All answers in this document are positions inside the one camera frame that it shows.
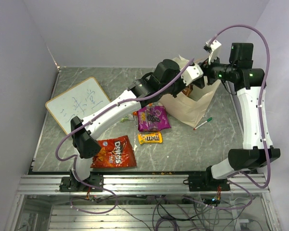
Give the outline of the beige paper bag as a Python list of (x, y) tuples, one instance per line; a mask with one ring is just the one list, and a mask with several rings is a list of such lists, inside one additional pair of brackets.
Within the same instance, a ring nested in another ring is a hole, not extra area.
[(202, 89), (193, 86), (188, 96), (182, 92), (175, 98), (171, 94), (166, 94), (162, 96), (158, 104), (164, 106), (166, 112), (180, 122), (196, 127), (205, 115), (220, 83), (221, 81), (217, 80), (212, 85), (205, 85)]

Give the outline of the purple grape candy bag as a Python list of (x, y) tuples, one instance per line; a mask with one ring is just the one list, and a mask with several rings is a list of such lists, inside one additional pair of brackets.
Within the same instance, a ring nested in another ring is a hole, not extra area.
[(137, 112), (139, 132), (157, 132), (171, 128), (164, 106), (147, 106)]

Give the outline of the orange snack packet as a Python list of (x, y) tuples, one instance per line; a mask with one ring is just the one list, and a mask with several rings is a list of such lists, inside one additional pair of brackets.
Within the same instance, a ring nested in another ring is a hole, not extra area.
[(138, 115), (138, 111), (135, 111), (132, 113), (134, 116), (137, 116)]

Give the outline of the red Doritos bag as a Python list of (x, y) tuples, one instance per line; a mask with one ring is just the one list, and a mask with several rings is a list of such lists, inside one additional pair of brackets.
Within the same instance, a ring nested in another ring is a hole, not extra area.
[(92, 158), (91, 168), (137, 167), (133, 148), (127, 135), (99, 140), (100, 152)]

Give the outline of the brown snack bag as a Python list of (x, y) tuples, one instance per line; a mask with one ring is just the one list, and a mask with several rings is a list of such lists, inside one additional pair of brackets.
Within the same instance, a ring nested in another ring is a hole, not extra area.
[(190, 94), (192, 93), (192, 91), (193, 91), (193, 86), (191, 85), (191, 86), (185, 87), (185, 88), (182, 90), (182, 93), (183, 93), (185, 96), (189, 97)]

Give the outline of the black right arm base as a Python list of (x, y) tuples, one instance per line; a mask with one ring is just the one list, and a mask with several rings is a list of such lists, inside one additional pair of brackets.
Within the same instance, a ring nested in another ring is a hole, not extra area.
[(230, 185), (226, 179), (216, 180), (211, 173), (211, 166), (205, 171), (189, 172), (187, 179), (183, 180), (183, 184), (189, 187), (191, 192), (206, 191), (230, 191)]

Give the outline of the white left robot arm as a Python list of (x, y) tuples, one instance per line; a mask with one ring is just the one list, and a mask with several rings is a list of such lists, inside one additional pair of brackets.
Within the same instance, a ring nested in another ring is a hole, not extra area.
[(135, 80), (114, 101), (83, 119), (71, 120), (72, 140), (76, 152), (71, 185), (77, 191), (88, 187), (92, 158), (101, 150), (97, 139), (124, 116), (138, 111), (163, 95), (177, 96), (185, 87), (203, 77), (200, 66), (189, 61), (184, 67), (170, 59), (160, 62), (153, 72)]

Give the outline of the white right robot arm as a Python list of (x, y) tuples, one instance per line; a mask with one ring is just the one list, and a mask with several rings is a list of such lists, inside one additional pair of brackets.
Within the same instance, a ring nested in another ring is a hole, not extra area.
[(265, 89), (262, 89), (265, 72), (253, 68), (253, 44), (233, 43), (229, 63), (222, 64), (218, 57), (221, 44), (217, 40), (207, 42), (204, 49), (210, 53), (200, 66), (208, 83), (216, 80), (234, 84), (243, 121), (243, 147), (231, 149), (228, 157), (211, 166), (211, 174), (203, 178), (203, 186), (214, 190), (220, 180), (240, 170), (266, 166), (280, 157), (280, 149), (273, 147), (264, 105)]

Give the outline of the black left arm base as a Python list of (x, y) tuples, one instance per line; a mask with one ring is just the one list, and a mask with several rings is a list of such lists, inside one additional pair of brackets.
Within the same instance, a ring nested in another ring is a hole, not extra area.
[(102, 192), (104, 178), (99, 174), (90, 173), (90, 176), (83, 180), (85, 184), (79, 182), (73, 171), (70, 170), (68, 177), (62, 177), (59, 185), (60, 192)]

